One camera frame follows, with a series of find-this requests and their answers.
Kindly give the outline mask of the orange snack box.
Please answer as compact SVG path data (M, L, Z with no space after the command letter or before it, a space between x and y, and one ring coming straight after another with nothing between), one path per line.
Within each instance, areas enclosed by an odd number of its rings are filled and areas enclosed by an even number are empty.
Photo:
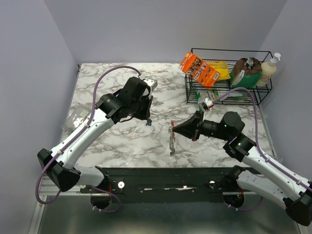
M215 68L191 52L186 54L179 69L207 89L211 89L221 75Z

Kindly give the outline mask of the clear bag of foil items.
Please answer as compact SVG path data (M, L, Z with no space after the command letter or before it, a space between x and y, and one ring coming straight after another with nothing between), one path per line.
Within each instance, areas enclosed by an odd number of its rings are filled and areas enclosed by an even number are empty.
M91 110L84 106L78 106L66 119L63 126L64 130L74 131L79 125L81 125L91 113Z

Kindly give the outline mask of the black metal base rail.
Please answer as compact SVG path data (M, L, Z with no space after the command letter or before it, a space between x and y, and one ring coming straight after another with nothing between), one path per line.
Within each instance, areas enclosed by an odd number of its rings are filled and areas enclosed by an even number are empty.
M237 179L246 168L101 168L99 189L125 203L223 202L238 195Z

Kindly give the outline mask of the aluminium frame rail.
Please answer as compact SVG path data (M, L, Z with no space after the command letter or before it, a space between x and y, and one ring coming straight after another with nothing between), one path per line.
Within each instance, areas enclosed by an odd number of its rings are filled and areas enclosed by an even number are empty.
M45 196L54 196L59 191L59 188L54 184L54 182L48 177L44 176L41 180L39 194ZM74 186L66 192L61 192L59 195L80 195L80 187Z

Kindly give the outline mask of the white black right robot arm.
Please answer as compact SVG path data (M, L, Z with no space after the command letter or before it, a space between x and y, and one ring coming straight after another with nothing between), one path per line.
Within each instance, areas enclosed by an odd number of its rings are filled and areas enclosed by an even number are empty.
M193 141L201 135L226 141L223 149L231 158L257 170L262 176L238 169L225 177L224 185L230 191L239 187L257 193L285 210L287 215L303 226L312 222L312 182L280 164L242 133L244 122L237 112L227 112L220 122L204 119L196 111L184 123L173 127L173 132Z

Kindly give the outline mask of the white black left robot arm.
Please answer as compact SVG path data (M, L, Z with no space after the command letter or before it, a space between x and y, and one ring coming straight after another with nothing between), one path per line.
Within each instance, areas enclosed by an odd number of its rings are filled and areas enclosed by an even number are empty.
M156 87L155 79L129 78L122 89L102 95L95 110L63 142L51 150L39 151L41 167L47 169L48 177L61 192L75 185L91 185L98 193L107 189L108 180L100 169L79 167L76 162L101 134L119 122L135 118L151 126L152 92Z

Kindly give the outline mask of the yellow chips bag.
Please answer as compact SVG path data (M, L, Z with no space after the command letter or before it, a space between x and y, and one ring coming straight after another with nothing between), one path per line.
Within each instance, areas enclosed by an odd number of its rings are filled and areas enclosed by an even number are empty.
M227 62L220 61L220 60L213 60L213 61L206 61L206 63L220 73L220 76L217 78L217 81L230 79L230 73L228 70Z

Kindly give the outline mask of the white pump lotion bottle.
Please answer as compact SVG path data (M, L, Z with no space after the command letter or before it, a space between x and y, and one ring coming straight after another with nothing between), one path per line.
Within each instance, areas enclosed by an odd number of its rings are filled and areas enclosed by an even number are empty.
M281 54L280 53L274 53L273 58L271 58L269 61L266 61L266 62L261 64L262 73L261 73L260 79L256 83L257 87L263 87L270 81L272 76L277 71L276 64L280 60L281 60Z

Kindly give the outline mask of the green brown coffee bag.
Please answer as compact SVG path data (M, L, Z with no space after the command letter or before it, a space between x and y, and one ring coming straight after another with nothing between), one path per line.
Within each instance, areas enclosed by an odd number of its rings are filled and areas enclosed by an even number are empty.
M230 74L231 88L253 88L262 75L261 63L254 57L241 58Z

